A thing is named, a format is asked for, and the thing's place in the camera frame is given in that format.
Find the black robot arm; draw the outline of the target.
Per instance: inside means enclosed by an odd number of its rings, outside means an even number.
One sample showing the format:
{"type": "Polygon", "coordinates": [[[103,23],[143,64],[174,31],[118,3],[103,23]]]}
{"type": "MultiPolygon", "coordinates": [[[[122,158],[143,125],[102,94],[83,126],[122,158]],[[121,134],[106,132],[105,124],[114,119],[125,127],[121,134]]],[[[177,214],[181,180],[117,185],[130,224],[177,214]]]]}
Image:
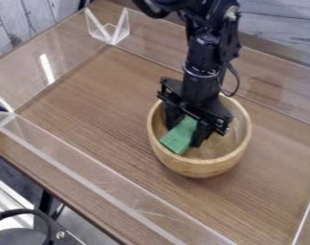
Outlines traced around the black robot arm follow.
{"type": "Polygon", "coordinates": [[[182,141],[198,147],[217,133],[226,135],[233,113],[221,102],[225,76],[235,74],[233,60],[242,48],[238,36],[241,5],[238,0],[133,0],[154,19],[177,13],[185,22],[187,56],[183,79],[161,78],[158,98],[165,103],[169,131],[183,129],[182,141]]]}

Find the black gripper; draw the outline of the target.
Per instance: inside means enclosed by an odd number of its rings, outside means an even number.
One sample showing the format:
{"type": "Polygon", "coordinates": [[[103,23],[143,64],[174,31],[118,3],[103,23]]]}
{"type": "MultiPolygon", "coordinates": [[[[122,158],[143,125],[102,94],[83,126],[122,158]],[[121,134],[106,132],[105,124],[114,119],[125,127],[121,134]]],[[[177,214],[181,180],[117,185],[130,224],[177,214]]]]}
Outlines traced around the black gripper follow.
{"type": "Polygon", "coordinates": [[[183,80],[161,78],[158,98],[165,104],[167,129],[173,129],[186,116],[198,121],[191,147],[199,147],[213,133],[227,134],[233,113],[219,97],[233,96],[222,88],[231,70],[230,64],[201,70],[185,63],[183,80]]]}

